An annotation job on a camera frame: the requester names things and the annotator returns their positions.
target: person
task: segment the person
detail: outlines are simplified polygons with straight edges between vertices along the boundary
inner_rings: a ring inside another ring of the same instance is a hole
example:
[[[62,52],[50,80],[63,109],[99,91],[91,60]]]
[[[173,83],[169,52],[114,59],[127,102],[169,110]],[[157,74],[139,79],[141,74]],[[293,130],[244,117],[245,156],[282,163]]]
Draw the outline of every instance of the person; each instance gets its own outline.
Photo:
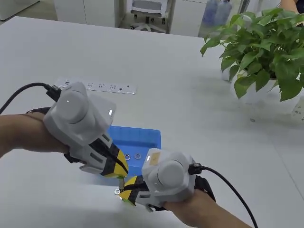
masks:
[[[0,116],[0,158],[14,149],[68,152],[68,147],[47,131],[43,116],[41,113]],[[193,197],[184,202],[167,202],[164,207],[191,227],[250,228],[199,190],[195,190]]]
[[[280,7],[296,13],[304,13],[304,0],[281,0]]]

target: white cabinet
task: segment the white cabinet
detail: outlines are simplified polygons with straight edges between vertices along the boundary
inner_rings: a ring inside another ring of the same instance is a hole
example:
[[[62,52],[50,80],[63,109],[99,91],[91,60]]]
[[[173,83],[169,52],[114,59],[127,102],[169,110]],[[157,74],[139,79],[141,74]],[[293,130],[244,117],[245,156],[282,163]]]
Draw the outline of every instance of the white cabinet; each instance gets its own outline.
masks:
[[[84,0],[86,23],[118,27],[124,14],[122,0]]]
[[[118,27],[125,0],[54,0],[58,20]]]
[[[58,20],[86,24],[83,0],[54,0],[54,4]]]
[[[207,0],[175,0],[172,3],[170,34],[197,37]]]

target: plastic bottle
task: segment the plastic bottle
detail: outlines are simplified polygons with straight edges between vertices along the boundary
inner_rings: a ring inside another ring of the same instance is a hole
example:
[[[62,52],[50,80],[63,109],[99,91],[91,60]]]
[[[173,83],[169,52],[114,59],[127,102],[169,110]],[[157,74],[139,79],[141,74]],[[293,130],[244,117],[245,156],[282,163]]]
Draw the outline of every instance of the plastic bottle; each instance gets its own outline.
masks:
[[[203,16],[203,23],[209,26],[214,25],[214,17],[218,9],[218,0],[209,0],[207,2],[204,16]]]
[[[230,0],[221,0],[218,4],[218,10],[214,17],[214,25],[225,25],[230,15],[232,5]]]

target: metal washer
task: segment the metal washer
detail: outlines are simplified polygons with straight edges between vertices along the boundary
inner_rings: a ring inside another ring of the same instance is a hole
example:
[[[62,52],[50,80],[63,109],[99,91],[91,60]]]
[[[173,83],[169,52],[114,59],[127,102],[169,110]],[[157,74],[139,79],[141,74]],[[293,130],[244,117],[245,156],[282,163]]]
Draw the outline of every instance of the metal washer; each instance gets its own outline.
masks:
[[[134,158],[139,160],[139,159],[141,159],[141,158],[142,158],[142,156],[141,156],[141,154],[140,154],[140,153],[137,153],[137,154],[135,154],[135,155],[134,155]]]
[[[126,160],[126,161],[128,161],[128,160],[130,160],[130,159],[131,159],[130,155],[129,155],[129,154],[127,154],[127,153],[124,155],[124,158],[125,158],[125,160]]]
[[[114,194],[115,194],[116,196],[118,196],[118,195],[120,194],[120,190],[119,190],[119,189],[115,189],[115,190],[114,190]]]

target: floor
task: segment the floor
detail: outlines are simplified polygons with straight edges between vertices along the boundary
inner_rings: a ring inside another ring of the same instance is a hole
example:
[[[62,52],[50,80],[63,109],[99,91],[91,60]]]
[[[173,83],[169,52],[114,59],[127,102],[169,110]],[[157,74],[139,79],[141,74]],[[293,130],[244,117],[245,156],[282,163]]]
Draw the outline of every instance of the floor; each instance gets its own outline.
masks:
[[[36,4],[21,11],[16,16],[57,20],[57,14],[53,0],[40,0],[40,2],[37,2]]]
[[[231,15],[234,15],[238,12],[238,8],[241,0],[232,1],[232,11]],[[16,16],[28,17],[28,18],[38,18],[38,19],[48,19],[48,20],[57,20],[55,5],[53,0],[40,0],[40,2],[28,7],[22,12],[18,13]],[[126,15],[124,22],[121,24],[122,28],[128,29],[130,25],[134,22],[144,22],[144,18],[138,18],[136,21],[133,19],[132,15]],[[167,26],[163,26],[161,20],[155,20],[154,24],[160,28],[168,29]],[[210,28],[206,28],[205,26],[201,26],[199,37],[203,37],[206,35],[206,32],[209,31]]]

